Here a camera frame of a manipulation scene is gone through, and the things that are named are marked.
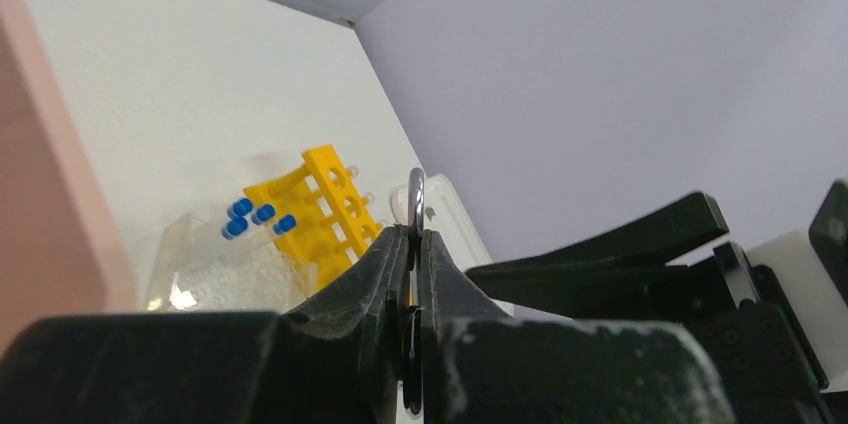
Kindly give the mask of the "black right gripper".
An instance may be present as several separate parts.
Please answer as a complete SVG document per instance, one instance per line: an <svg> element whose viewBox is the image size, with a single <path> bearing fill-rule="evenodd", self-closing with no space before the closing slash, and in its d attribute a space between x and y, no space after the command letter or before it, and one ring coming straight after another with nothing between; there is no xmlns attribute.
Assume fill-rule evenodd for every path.
<svg viewBox="0 0 848 424"><path fill-rule="evenodd" d="M847 183L811 223L745 249L695 191L545 254L467 270L490 298L570 318L653 319L653 291L709 354L740 423L847 419ZM675 259L704 245L709 257Z"/></svg>

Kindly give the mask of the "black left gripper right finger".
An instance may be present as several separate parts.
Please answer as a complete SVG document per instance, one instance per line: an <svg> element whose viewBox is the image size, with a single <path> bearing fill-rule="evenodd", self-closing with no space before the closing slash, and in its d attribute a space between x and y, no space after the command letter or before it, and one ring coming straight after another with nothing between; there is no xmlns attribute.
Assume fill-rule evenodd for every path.
<svg viewBox="0 0 848 424"><path fill-rule="evenodd" d="M428 423L732 423L717 369L659 321L521 320L461 272L442 237L420 251Z"/></svg>

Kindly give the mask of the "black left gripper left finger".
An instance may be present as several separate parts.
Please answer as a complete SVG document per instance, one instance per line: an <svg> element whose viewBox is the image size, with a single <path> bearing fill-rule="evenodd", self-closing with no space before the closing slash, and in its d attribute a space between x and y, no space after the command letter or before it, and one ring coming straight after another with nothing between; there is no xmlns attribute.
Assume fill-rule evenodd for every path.
<svg viewBox="0 0 848 424"><path fill-rule="evenodd" d="M1 360L5 423L391 423L408 231L295 309L54 316Z"/></svg>

